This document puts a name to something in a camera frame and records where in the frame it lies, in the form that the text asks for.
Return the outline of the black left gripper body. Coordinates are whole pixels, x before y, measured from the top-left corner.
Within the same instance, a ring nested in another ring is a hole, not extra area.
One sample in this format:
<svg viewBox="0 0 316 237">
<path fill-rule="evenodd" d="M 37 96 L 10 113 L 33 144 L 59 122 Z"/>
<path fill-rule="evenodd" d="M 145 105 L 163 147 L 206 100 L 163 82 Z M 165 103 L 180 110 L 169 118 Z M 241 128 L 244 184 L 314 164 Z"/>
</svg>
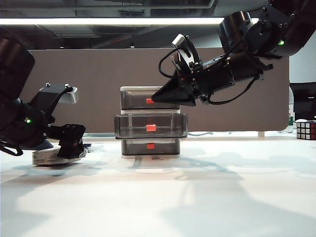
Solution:
<svg viewBox="0 0 316 237">
<path fill-rule="evenodd" d="M 51 125 L 47 130 L 47 137 L 66 141 L 69 143 L 79 143 L 85 133 L 85 126 L 81 124 L 66 124 L 63 126 Z"/>
</svg>

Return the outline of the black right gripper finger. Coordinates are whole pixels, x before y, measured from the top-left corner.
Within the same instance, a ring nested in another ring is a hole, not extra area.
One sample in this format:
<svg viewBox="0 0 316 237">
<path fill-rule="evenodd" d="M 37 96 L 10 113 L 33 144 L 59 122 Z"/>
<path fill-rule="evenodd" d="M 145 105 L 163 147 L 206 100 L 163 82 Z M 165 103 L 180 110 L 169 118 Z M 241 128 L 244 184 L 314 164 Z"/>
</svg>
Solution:
<svg viewBox="0 0 316 237">
<path fill-rule="evenodd" d="M 152 96 L 152 100 L 159 103 L 168 103 L 168 104 L 177 104 L 182 106 L 196 106 L 195 99 L 193 98 L 184 98 L 184 99 L 175 99 L 175 98 L 156 98 Z"/>
<path fill-rule="evenodd" d="M 191 78 L 172 78 L 152 95 L 152 99 L 192 99 Z"/>
</svg>

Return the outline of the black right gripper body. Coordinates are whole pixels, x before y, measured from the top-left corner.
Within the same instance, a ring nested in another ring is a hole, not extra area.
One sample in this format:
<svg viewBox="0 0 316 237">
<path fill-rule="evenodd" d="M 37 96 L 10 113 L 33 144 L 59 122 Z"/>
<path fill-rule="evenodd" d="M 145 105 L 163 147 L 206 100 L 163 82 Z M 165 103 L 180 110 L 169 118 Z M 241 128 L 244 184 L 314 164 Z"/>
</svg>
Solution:
<svg viewBox="0 0 316 237">
<path fill-rule="evenodd" d="M 190 62 L 181 55 L 174 57 L 176 67 L 173 78 L 191 78 L 192 98 L 199 99 L 203 104 L 213 104 L 211 95 L 235 84 L 231 74 L 227 55 L 221 55 L 206 62 Z"/>
</svg>

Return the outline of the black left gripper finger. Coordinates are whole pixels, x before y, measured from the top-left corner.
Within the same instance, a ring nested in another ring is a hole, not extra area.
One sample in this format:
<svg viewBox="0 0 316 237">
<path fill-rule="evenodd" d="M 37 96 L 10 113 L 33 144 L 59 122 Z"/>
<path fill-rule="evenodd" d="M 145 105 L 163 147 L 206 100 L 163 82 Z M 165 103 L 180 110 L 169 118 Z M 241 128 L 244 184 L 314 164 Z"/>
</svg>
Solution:
<svg viewBox="0 0 316 237">
<path fill-rule="evenodd" d="M 67 142 L 60 140 L 60 150 L 57 154 L 60 158 L 74 159 L 83 158 L 86 155 L 86 148 L 82 141 L 79 142 Z"/>
</svg>

